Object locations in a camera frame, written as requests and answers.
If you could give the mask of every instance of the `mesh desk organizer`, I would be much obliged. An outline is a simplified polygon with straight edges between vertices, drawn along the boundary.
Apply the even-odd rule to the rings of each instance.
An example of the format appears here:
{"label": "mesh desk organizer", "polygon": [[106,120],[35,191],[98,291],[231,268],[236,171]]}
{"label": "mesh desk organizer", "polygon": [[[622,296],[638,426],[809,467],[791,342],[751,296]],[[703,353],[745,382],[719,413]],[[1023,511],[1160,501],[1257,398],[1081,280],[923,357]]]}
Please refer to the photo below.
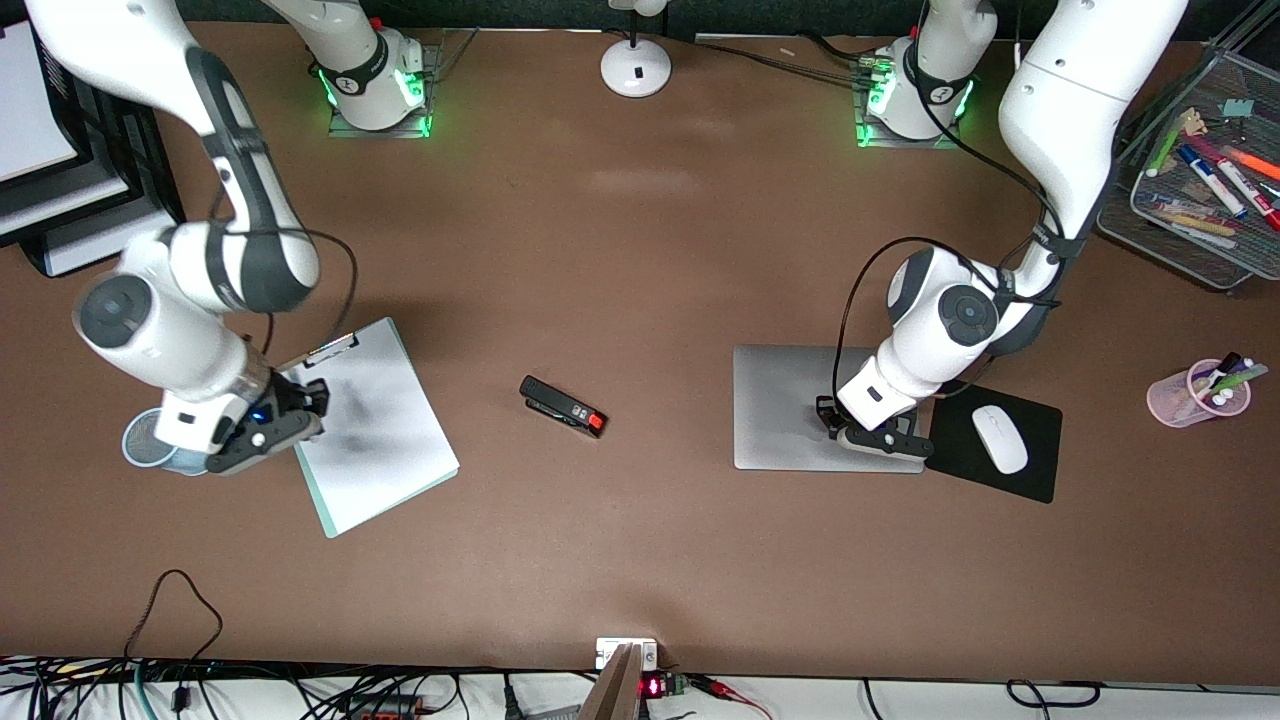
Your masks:
{"label": "mesh desk organizer", "polygon": [[[1206,195],[1207,186],[1176,151],[1169,154],[1170,160],[1156,177],[1144,170],[1169,133],[1181,126],[1188,108],[1201,114],[1208,128],[1203,138],[1215,147],[1240,150],[1280,165],[1280,73],[1245,56],[1276,65],[1277,17],[1280,0],[1253,3],[1208,44],[1194,70],[1121,132],[1121,137],[1132,140],[1120,154],[1098,217],[1098,229],[1106,236],[1213,290],[1230,290],[1253,275],[1280,279],[1280,232],[1267,225],[1216,168],[1217,177],[1245,202],[1248,217],[1231,218],[1221,201]],[[1211,158],[1202,158],[1212,167]],[[1262,187],[1280,188],[1280,179],[1254,172],[1238,159],[1233,163],[1272,205],[1280,202]],[[1174,227],[1169,215],[1157,209],[1157,202],[1170,199],[1215,210],[1216,219],[1226,220],[1234,234],[1217,237]]]}

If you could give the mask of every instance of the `black mouse pad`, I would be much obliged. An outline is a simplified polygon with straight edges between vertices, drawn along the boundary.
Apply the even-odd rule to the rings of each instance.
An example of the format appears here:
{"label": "black mouse pad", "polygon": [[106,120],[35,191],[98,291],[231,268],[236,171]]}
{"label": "black mouse pad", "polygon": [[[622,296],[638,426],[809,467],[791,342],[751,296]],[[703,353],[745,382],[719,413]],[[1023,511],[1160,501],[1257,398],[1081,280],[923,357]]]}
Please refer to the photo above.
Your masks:
{"label": "black mouse pad", "polygon": [[[1011,475],[996,469],[973,427],[973,411],[986,405],[996,405],[1009,413],[1027,445],[1027,466]],[[1038,502],[1053,501],[1057,447],[1062,439],[1062,411],[1057,407],[973,386],[934,404],[929,439],[934,451],[924,466],[931,470]]]}

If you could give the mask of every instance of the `white power outlet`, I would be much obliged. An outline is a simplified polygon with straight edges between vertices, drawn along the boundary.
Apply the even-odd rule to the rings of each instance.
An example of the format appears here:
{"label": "white power outlet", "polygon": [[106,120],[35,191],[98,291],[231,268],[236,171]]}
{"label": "white power outlet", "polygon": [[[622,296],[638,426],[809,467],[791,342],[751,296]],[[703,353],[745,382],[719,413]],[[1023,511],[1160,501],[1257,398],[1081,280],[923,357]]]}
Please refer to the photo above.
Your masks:
{"label": "white power outlet", "polygon": [[658,669],[658,641],[653,638],[595,638],[595,669],[604,670],[604,666],[613,657],[613,651],[620,644],[640,646],[643,659],[641,670],[649,673]]}

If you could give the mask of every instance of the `brown table surface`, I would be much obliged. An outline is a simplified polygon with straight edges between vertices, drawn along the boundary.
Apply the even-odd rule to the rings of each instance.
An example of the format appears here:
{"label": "brown table surface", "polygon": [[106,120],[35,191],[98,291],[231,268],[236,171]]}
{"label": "brown table surface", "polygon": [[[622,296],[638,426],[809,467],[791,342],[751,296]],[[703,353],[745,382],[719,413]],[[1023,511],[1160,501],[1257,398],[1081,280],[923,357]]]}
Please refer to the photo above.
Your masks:
{"label": "brown table surface", "polygon": [[[159,391],[70,323],[99,270],[47,281],[6,250],[0,651],[118,653],[178,566],[227,619],[220,657],[584,667],[596,635],[637,634],[716,673],[1280,683],[1277,380],[1188,430],[1143,400],[1226,350],[1280,363],[1276,286],[1212,295],[1092,242],[1042,338],[984,379],[1065,413],[1051,505],[934,473],[737,471],[735,345],[828,345],[883,242],[995,261],[1029,197],[960,152],[858,149],[846,91],[677,42],[671,85],[635,101],[600,82],[611,37],[483,33],[431,140],[338,141],[288,27],[195,32],[243,86],[300,217],[356,246],[348,327],[396,319],[462,470],[337,539],[292,454],[234,478],[136,470],[120,432]],[[801,41],[750,45],[838,69]],[[1007,159],[1002,47],[969,123]],[[163,124],[202,217],[214,173]],[[339,305],[346,263],[320,252],[278,363]],[[902,255],[872,270],[851,343],[886,334]],[[598,404],[607,436],[526,410],[526,373]],[[210,629],[174,583],[138,652],[184,656]]]}

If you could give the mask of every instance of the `marker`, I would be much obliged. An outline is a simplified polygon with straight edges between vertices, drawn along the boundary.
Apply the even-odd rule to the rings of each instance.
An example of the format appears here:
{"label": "marker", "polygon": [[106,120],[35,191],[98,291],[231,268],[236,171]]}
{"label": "marker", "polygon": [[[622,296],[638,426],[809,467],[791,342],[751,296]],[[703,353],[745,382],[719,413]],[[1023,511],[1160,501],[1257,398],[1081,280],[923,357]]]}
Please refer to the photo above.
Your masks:
{"label": "marker", "polygon": [[1217,208],[1210,208],[1207,205],[1201,205],[1198,202],[1192,202],[1189,200],[1183,200],[1181,197],[1174,197],[1172,195],[1165,195],[1162,192],[1139,192],[1137,195],[1138,200],[1146,202],[1164,202],[1172,208],[1178,208],[1179,211],[1192,211],[1201,215],[1216,215],[1219,213]]}
{"label": "marker", "polygon": [[1156,202],[1156,210],[1162,213],[1170,213],[1172,215],[1196,218],[1197,220],[1210,223],[1220,228],[1231,228],[1233,231],[1235,229],[1235,225],[1231,224],[1233,220],[1224,220],[1222,218],[1216,218],[1201,210],[1192,210],[1190,208],[1183,208],[1181,205],[1174,205],[1172,202]]}
{"label": "marker", "polygon": [[1276,213],[1275,209],[1271,208],[1267,199],[1258,192],[1258,188],[1253,187],[1253,183],[1249,182],[1249,178],[1244,177],[1244,173],[1235,167],[1235,163],[1228,160],[1226,155],[1219,152],[1216,147],[1202,137],[1188,136],[1187,142],[1190,142],[1197,150],[1201,151],[1202,155],[1217,165],[1217,169],[1226,176],[1226,179],[1231,181],[1235,190],[1239,190],[1240,195],[1243,195],[1244,199],[1248,200],[1260,214],[1262,214],[1262,219],[1271,225],[1271,229],[1280,231],[1280,213]]}
{"label": "marker", "polygon": [[1224,389],[1231,389],[1233,387],[1239,387],[1253,378],[1258,378],[1267,374],[1267,366],[1262,363],[1256,363],[1252,368],[1247,370],[1240,370],[1239,373],[1231,373],[1230,375],[1217,380],[1211,389],[1221,392]]}
{"label": "marker", "polygon": [[[1228,370],[1228,373],[1239,373],[1240,370],[1248,370],[1252,366],[1253,366],[1253,357],[1245,357],[1244,360],[1239,360],[1235,365],[1231,365],[1231,369]],[[1199,373],[1192,375],[1192,382],[1198,383],[1199,380],[1203,380],[1204,378],[1212,374],[1213,374],[1212,369],[1201,370]]]}
{"label": "marker", "polygon": [[1271,229],[1280,232],[1280,213],[1276,213],[1276,209],[1267,202],[1267,199],[1262,197],[1262,193],[1258,192],[1258,188],[1253,187],[1249,178],[1244,177],[1244,173],[1226,158],[1217,161],[1217,169],[1222,170],[1222,174],[1226,176],[1226,179],[1231,181],[1235,190],[1239,190],[1240,195],[1262,214],[1262,219],[1271,225]]}
{"label": "marker", "polygon": [[1160,174],[1160,168],[1165,165],[1165,160],[1169,159],[1169,154],[1174,151],[1174,143],[1178,142],[1178,136],[1183,132],[1181,123],[1175,124],[1169,135],[1165,137],[1165,142],[1160,145],[1160,150],[1151,156],[1151,163],[1147,164],[1147,177],[1153,178]]}
{"label": "marker", "polygon": [[1201,160],[1199,155],[1197,155],[1194,150],[1183,145],[1178,149],[1178,156],[1190,165],[1192,170],[1204,184],[1208,186],[1210,190],[1213,191],[1213,195],[1222,201],[1222,205],[1225,205],[1233,215],[1243,218],[1249,214],[1249,211],[1244,209],[1244,205],[1236,200],[1234,195],[1231,195],[1231,191],[1222,184],[1222,181],[1217,179],[1213,170],[1208,168],[1204,160]]}
{"label": "marker", "polygon": [[1198,202],[1188,202],[1187,200],[1156,200],[1156,209],[1206,218],[1216,217],[1219,213],[1217,208],[1210,208],[1208,205],[1201,205]]}
{"label": "marker", "polygon": [[1217,237],[1216,234],[1210,234],[1210,233],[1207,233],[1204,231],[1198,231],[1196,228],[1189,228],[1189,227],[1187,227],[1184,224],[1180,224],[1180,223],[1169,223],[1169,224],[1172,225],[1172,228],[1176,229],[1178,232],[1185,234],[1187,237],[1194,237],[1196,240],[1203,240],[1204,242],[1207,242],[1210,245],[1215,245],[1217,247],[1221,247],[1222,250],[1235,250],[1240,245],[1239,242],[1235,242],[1234,240],[1225,238],[1225,237]]}
{"label": "marker", "polygon": [[1258,158],[1257,155],[1249,155],[1248,152],[1240,150],[1239,147],[1228,147],[1226,154],[1230,155],[1233,160],[1236,160],[1242,165],[1256,173],[1262,173],[1271,179],[1280,179],[1280,167],[1267,163],[1266,160]]}
{"label": "marker", "polygon": [[1197,218],[1194,215],[1184,215],[1181,213],[1169,213],[1164,210],[1156,210],[1155,215],[1162,220],[1169,220],[1170,223],[1196,228],[1198,231],[1221,237],[1231,237],[1235,234],[1235,229],[1219,223],[1211,223],[1207,218]]}
{"label": "marker", "polygon": [[1240,361],[1239,352],[1228,352],[1226,357],[1222,357],[1222,360],[1217,364],[1217,366],[1213,368],[1213,372],[1208,374],[1208,382],[1206,382],[1204,387],[1196,393],[1196,400],[1203,400],[1206,395],[1212,392],[1215,389],[1213,384],[1217,380],[1225,378],[1226,372],[1230,370],[1231,366],[1239,361]]}

